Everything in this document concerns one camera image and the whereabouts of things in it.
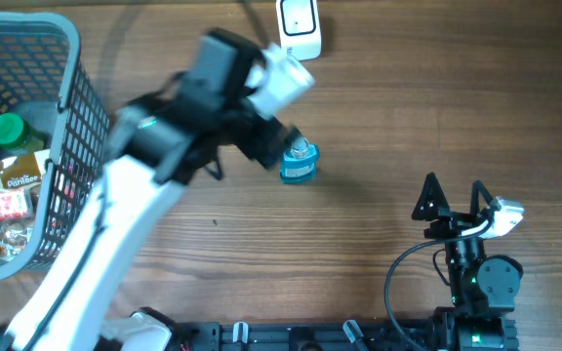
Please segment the black red hex wrench pack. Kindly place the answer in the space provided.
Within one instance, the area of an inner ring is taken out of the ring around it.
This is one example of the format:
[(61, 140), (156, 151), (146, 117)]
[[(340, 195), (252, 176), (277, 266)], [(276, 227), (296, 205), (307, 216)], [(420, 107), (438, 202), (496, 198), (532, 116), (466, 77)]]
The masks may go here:
[(64, 237), (75, 223), (87, 197), (89, 183), (85, 180), (86, 173), (72, 159), (66, 162), (62, 172), (57, 171), (49, 205), (48, 229), (52, 234)]

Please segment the red white small packet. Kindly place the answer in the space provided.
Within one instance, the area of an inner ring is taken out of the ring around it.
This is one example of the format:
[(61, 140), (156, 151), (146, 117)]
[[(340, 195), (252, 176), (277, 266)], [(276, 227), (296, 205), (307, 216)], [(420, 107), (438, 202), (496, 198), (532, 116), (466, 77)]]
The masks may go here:
[(0, 192), (0, 221), (33, 216), (30, 195), (24, 189)]

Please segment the blue Listerine mouthwash bottle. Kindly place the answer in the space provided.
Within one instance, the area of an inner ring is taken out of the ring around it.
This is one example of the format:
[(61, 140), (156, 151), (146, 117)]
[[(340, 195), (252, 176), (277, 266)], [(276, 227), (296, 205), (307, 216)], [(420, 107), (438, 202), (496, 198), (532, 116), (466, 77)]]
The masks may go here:
[(304, 136), (297, 138), (281, 159), (279, 176), (283, 183), (296, 184), (313, 179), (317, 174), (320, 150)]

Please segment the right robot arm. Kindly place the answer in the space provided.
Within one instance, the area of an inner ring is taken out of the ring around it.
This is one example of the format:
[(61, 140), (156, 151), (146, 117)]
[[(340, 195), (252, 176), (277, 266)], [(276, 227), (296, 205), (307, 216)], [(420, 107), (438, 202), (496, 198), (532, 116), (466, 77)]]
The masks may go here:
[(504, 255), (488, 255), (484, 244), (505, 236), (523, 219), (521, 203), (492, 196), (482, 181), (472, 183), (470, 210), (450, 208), (434, 173), (426, 176), (413, 220), (429, 223), (426, 239), (444, 246), (451, 307), (438, 307), (425, 345), (430, 350), (517, 351), (515, 309), (523, 267)]

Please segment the green lid jar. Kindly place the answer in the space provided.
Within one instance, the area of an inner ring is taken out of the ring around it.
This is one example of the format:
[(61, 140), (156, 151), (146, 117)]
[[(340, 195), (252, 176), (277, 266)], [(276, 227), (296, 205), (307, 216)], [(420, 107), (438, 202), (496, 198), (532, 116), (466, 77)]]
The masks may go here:
[(45, 137), (14, 112), (0, 114), (0, 148), (21, 155), (43, 150)]

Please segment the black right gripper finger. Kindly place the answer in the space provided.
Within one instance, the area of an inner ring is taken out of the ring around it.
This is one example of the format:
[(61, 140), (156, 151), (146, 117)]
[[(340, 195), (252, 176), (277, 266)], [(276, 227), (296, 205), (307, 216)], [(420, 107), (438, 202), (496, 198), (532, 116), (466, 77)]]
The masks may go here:
[(472, 183), (471, 187), (470, 213), (472, 215), (478, 215), (481, 212), (480, 199), (483, 199), (489, 205), (494, 197), (481, 180), (476, 180)]
[(421, 196), (411, 214), (412, 220), (435, 220), (450, 216), (450, 206), (436, 174), (427, 174)]

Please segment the brown Pantree snack pouch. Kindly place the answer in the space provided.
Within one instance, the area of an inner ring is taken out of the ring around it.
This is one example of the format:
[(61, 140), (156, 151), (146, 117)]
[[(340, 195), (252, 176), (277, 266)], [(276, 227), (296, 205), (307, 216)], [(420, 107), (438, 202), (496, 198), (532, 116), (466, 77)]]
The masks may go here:
[(39, 184), (49, 156), (45, 149), (0, 160), (0, 192)]

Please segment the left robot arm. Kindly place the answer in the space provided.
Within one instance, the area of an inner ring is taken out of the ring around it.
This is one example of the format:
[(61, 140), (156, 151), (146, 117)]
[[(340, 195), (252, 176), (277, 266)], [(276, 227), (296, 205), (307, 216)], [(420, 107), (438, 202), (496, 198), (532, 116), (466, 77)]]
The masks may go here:
[(0, 350), (168, 349), (176, 333), (161, 314), (106, 319), (125, 274), (198, 171), (222, 178), (222, 146), (279, 161), (300, 133), (276, 115), (314, 82), (277, 45), (208, 31), (189, 69), (119, 110), (100, 177), (42, 284), (0, 325)]

